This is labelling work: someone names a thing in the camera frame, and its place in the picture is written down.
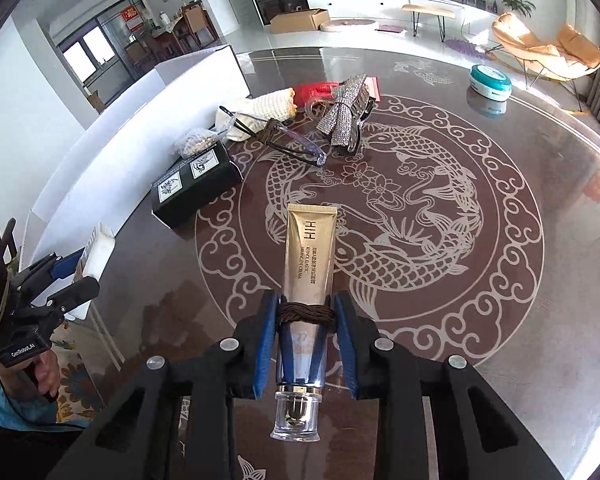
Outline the person's left hand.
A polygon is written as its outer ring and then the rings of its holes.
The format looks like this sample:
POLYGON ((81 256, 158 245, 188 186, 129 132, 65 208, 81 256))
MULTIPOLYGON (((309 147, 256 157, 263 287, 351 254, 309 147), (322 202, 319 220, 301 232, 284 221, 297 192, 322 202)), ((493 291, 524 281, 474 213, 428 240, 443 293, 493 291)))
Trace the person's left hand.
POLYGON ((19 363, 4 367, 0 363, 0 381, 5 393, 18 401, 32 401, 43 396, 57 396, 60 368, 52 350, 19 363))

